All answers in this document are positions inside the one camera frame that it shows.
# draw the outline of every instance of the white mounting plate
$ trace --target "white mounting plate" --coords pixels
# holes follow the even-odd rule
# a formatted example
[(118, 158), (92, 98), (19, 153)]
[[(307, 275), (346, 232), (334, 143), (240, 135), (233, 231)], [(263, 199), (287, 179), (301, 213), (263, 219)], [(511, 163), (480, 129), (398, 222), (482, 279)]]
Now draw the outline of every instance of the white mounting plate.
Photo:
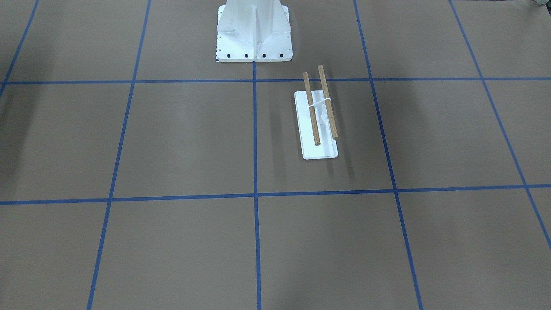
[[(313, 90), (312, 96), (314, 102), (323, 100), (322, 90)], [(327, 108), (325, 104), (316, 107), (317, 127), (320, 131), (320, 145), (314, 144), (314, 132), (310, 121), (310, 109), (308, 107), (308, 98), (306, 92), (295, 92), (296, 118), (299, 123), (300, 147), (302, 148), (302, 157), (304, 159), (322, 159), (335, 158), (339, 155), (337, 142), (331, 135), (329, 120), (327, 119)]]
[[(226, 6), (218, 8), (218, 21)], [(289, 20), (289, 8), (282, 6), (287, 20)], [(216, 39), (216, 61), (219, 62), (275, 62), (290, 61), (293, 58), (293, 44), (290, 33), (273, 33), (268, 40), (261, 42), (258, 47), (258, 55), (253, 57), (253, 46), (237, 40), (235, 35), (218, 32)]]

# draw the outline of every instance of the grid floor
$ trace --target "grid floor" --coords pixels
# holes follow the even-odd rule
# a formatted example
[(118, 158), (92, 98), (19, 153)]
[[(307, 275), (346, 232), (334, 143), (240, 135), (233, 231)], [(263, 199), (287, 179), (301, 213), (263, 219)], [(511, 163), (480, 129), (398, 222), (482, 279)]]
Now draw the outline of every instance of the grid floor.
[(285, 0), (256, 64), (221, 4), (0, 1), (0, 309), (551, 309), (545, 8)]

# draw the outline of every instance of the wooden rod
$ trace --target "wooden rod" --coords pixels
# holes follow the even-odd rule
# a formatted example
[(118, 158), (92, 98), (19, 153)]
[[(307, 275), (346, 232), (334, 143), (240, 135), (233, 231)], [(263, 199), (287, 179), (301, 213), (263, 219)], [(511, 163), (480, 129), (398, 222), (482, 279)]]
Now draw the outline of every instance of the wooden rod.
[(316, 120), (316, 108), (312, 105), (314, 104), (314, 99), (312, 98), (312, 89), (310, 88), (310, 79), (308, 78), (308, 72), (302, 74), (304, 79), (304, 87), (306, 88), (306, 97), (308, 98), (308, 106), (310, 110), (310, 121), (312, 122), (312, 131), (314, 132), (314, 144), (320, 145), (320, 131), (317, 129), (317, 120)]
[[(325, 79), (325, 71), (323, 70), (323, 66), (319, 65), (317, 69), (320, 72), (321, 89), (323, 89), (323, 97), (329, 98), (329, 88), (327, 86), (327, 80)], [(336, 140), (339, 137), (339, 135), (337, 133), (337, 127), (335, 126), (335, 116), (333, 115), (333, 107), (331, 106), (331, 100), (325, 100), (325, 107), (327, 108), (327, 116), (329, 117), (329, 126), (331, 128), (331, 135), (333, 136), (333, 139)]]

